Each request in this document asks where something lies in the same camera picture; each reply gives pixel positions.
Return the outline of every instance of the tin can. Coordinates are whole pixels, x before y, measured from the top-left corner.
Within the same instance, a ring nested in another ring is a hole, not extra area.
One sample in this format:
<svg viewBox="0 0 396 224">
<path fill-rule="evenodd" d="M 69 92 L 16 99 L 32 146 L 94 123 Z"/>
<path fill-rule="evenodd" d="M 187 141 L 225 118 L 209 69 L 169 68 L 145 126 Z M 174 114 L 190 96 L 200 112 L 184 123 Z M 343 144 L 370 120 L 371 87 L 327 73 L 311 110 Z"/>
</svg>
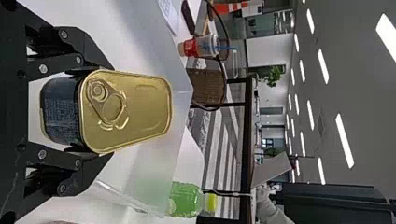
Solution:
<svg viewBox="0 0 396 224">
<path fill-rule="evenodd" d="M 54 78 L 41 90 L 40 103 L 44 135 L 99 154 L 163 135 L 172 118 L 165 79 L 108 70 Z"/>
</svg>

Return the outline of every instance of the white table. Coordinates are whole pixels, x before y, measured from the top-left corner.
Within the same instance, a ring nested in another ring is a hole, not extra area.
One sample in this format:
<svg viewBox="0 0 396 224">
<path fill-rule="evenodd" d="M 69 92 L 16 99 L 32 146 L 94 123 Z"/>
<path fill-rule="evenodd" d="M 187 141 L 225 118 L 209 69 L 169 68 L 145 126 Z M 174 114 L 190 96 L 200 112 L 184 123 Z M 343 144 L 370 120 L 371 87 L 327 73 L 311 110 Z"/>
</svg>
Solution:
<svg viewBox="0 0 396 224">
<path fill-rule="evenodd" d="M 137 214 L 120 204 L 142 207 L 160 216 L 167 205 L 172 179 L 197 185 L 202 181 L 204 159 L 191 141 L 190 134 L 184 132 L 192 86 L 184 70 L 187 58 L 180 61 L 175 44 L 191 36 L 181 16 L 178 36 L 172 37 L 155 0 L 20 2 L 53 25 L 77 26 L 86 31 L 117 70 L 167 78 L 172 86 L 174 115 L 168 134 L 116 153 L 99 174 L 97 180 L 100 182 L 93 184 L 86 192 L 74 198 L 53 198 L 19 223 L 42 223 L 43 220 L 54 219 L 97 224 L 129 223 L 139 218 L 141 221 L 138 223 L 169 221 L 168 218 Z M 195 19 L 200 2 L 190 1 Z M 29 86 L 29 140 L 64 148 L 51 143 L 37 131 L 40 130 L 36 112 L 38 93 L 46 81 L 39 80 Z M 177 160 L 182 138 L 189 147 L 181 149 L 180 159 Z M 117 193 L 100 183 L 105 183 Z M 139 188 L 146 186 L 155 187 L 158 196 L 148 200 L 136 194 Z M 193 219 L 172 219 L 171 222 L 178 221 L 194 222 Z"/>
</svg>

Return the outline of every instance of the plastic cup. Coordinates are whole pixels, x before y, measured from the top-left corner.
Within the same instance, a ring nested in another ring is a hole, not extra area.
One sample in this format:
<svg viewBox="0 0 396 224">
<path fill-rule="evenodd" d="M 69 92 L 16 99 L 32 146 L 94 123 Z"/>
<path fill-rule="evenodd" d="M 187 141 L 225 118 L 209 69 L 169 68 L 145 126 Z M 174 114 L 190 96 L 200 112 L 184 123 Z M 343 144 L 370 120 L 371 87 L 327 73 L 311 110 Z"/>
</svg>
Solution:
<svg viewBox="0 0 396 224">
<path fill-rule="evenodd" d="M 197 36 L 178 45 L 181 56 L 206 58 L 219 54 L 219 38 L 217 35 Z"/>
</svg>

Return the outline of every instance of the ceiling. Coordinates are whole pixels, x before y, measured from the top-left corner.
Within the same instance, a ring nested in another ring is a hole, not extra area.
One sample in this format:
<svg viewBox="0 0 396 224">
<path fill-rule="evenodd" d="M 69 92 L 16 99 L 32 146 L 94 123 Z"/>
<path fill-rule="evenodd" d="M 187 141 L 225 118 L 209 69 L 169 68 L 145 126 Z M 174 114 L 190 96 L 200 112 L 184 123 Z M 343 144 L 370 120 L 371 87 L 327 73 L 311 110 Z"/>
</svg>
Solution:
<svg viewBox="0 0 396 224">
<path fill-rule="evenodd" d="M 300 51 L 293 48 L 291 66 L 295 86 L 289 79 L 289 93 L 299 97 L 300 114 L 287 110 L 294 119 L 296 137 L 291 136 L 293 154 L 302 155 L 300 132 L 304 133 L 306 154 L 300 159 L 297 182 L 320 183 L 318 157 L 328 184 L 368 185 L 386 197 L 396 198 L 396 62 L 375 27 L 382 13 L 396 24 L 395 0 L 306 0 L 298 1 L 296 33 Z M 315 24 L 311 34 L 306 11 Z M 318 60 L 322 49 L 330 74 L 326 85 Z M 306 82 L 299 66 L 304 62 Z M 306 101 L 310 100 L 315 120 L 311 130 Z M 335 118 L 341 114 L 355 161 L 349 169 Z M 321 114 L 324 134 L 318 133 Z"/>
</svg>

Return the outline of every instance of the pull tab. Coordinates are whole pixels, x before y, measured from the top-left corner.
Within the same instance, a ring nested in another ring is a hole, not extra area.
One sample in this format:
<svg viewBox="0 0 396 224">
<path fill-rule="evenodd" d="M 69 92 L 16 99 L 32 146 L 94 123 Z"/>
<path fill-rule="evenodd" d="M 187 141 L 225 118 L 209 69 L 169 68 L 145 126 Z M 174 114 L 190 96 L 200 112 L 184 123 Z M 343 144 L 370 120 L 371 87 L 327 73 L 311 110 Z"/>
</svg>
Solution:
<svg viewBox="0 0 396 224">
<path fill-rule="evenodd" d="M 88 81 L 87 97 L 100 118 L 98 124 L 102 129 L 125 128 L 129 116 L 123 91 L 116 91 L 102 79 L 93 79 Z"/>
</svg>

